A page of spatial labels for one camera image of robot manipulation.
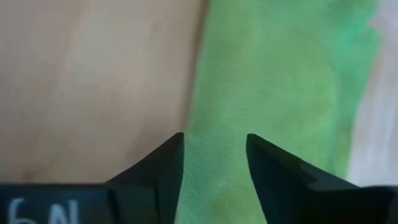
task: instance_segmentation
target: green microfiber towel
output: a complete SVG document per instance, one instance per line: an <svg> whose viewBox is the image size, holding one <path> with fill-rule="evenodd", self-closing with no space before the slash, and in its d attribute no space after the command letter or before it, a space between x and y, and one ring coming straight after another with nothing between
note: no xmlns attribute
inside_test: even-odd
<svg viewBox="0 0 398 224"><path fill-rule="evenodd" d="M265 223L256 133L344 177L379 44L376 0L212 0L187 132L179 223Z"/></svg>

